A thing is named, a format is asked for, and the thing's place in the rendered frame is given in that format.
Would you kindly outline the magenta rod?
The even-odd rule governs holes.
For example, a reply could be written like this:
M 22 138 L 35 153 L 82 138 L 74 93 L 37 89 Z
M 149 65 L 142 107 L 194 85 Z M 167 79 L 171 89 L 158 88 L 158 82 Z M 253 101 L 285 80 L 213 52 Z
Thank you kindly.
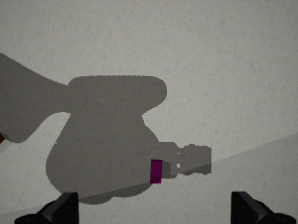
M 150 183 L 161 184 L 162 160 L 151 159 Z

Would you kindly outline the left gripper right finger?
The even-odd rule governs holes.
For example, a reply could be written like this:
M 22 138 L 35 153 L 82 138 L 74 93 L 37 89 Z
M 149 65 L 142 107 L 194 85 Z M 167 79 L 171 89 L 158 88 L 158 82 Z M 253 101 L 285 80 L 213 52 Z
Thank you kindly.
M 296 219 L 283 213 L 274 213 L 263 202 L 254 200 L 246 191 L 233 191 L 231 224 L 296 224 Z

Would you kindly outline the orange rod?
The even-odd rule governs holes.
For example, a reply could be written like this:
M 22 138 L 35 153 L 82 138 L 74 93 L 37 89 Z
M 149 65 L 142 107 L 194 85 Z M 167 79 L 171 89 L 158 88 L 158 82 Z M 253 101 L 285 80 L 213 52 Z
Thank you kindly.
M 2 134 L 0 133 L 0 144 L 5 140 L 5 138 L 2 136 Z

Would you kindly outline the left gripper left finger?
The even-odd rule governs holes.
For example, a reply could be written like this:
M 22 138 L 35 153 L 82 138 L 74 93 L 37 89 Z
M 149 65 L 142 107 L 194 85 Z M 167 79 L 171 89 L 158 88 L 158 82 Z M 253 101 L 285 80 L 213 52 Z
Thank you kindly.
M 14 224 L 79 224 L 78 193 L 64 192 L 36 214 L 21 216 L 14 221 Z

